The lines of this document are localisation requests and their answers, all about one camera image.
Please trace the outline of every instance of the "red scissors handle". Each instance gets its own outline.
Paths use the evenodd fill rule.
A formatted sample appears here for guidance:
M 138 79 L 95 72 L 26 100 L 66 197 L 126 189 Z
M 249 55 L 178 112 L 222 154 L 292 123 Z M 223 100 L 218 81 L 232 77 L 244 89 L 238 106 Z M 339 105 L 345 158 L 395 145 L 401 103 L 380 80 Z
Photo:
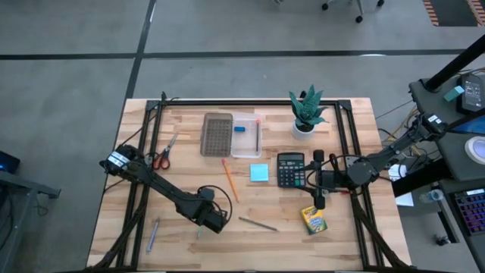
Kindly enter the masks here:
M 159 166 L 162 170 L 167 170 L 170 167 L 170 160 L 168 157 L 161 158 Z
M 170 160 L 168 159 L 169 151 L 163 151 L 159 157 L 157 157 L 152 164 L 154 170 L 162 169 L 167 170 L 170 167 Z

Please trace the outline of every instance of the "tape roll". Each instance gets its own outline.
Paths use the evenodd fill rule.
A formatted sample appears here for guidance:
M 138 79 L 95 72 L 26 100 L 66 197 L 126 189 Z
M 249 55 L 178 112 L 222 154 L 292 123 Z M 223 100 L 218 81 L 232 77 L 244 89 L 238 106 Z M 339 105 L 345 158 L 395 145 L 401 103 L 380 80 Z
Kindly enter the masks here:
M 465 143 L 465 151 L 471 160 L 485 165 L 485 137 L 474 136 Z

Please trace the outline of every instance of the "blue sticky note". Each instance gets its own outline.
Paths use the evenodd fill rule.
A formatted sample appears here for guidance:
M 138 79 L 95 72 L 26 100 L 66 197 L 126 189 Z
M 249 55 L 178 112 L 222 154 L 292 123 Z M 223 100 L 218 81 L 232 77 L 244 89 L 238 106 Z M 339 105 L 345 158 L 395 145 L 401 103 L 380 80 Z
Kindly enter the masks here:
M 268 182 L 270 177 L 268 164 L 251 164 L 249 173 L 251 182 Z

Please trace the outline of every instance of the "wooden table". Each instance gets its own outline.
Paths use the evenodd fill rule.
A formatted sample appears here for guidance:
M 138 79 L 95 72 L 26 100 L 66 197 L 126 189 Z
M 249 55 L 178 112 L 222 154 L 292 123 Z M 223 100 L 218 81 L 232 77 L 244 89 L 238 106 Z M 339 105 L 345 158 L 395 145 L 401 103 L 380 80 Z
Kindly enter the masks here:
M 358 138 L 364 155 L 381 149 L 370 99 L 351 99 Z M 146 100 L 127 101 L 120 124 L 117 144 L 122 143 L 142 125 Z M 262 156 L 258 159 L 228 158 L 228 164 L 240 197 L 235 202 L 220 158 L 199 154 L 200 135 L 205 113 L 250 112 L 264 116 Z M 174 106 L 163 111 L 158 151 L 175 132 L 177 142 L 171 150 L 171 168 L 158 173 L 182 190 L 195 192 L 206 184 L 222 187 L 233 199 L 233 217 L 220 234 L 204 229 L 197 239 L 199 227 L 175 212 L 172 202 L 150 190 L 143 231 L 139 270 L 351 270 L 361 269 L 355 223 L 348 195 L 331 194 L 324 217 L 328 229 L 308 235 L 300 210 L 311 206 L 313 199 L 301 190 L 277 187 L 276 157 L 279 152 L 304 152 L 305 162 L 311 161 L 314 149 L 323 149 L 326 156 L 342 153 L 335 111 L 327 109 L 323 117 L 328 123 L 316 126 L 309 141 L 292 137 L 294 120 L 289 106 Z M 149 147 L 149 131 L 146 147 Z M 130 144 L 137 146 L 138 136 Z M 270 167 L 269 183 L 249 181 L 249 164 L 266 163 Z M 109 177 L 106 186 L 118 181 Z M 111 188 L 102 200 L 98 222 L 89 253 L 88 265 L 96 264 L 121 232 L 130 183 Z M 370 187 L 379 232 L 397 255 L 410 263 L 393 190 L 388 181 L 377 180 Z M 225 197 L 216 191 L 215 201 L 228 209 Z M 238 219 L 239 216 L 276 227 L 280 232 L 266 230 Z M 160 228 L 152 252 L 146 254 L 156 218 Z M 374 261 L 371 239 L 366 242 Z

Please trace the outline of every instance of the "white pot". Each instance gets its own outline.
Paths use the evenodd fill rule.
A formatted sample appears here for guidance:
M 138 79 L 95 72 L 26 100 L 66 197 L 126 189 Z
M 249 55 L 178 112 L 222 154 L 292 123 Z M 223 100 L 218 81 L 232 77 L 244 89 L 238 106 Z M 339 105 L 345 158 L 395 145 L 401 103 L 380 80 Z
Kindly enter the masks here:
M 311 129 L 311 131 L 309 132 L 302 132 L 298 130 L 298 128 L 296 127 L 296 123 L 293 122 L 293 128 L 291 130 L 291 133 L 297 140 L 309 140 L 313 136 L 314 132 L 315 132 L 315 126 L 313 126 L 313 129 Z

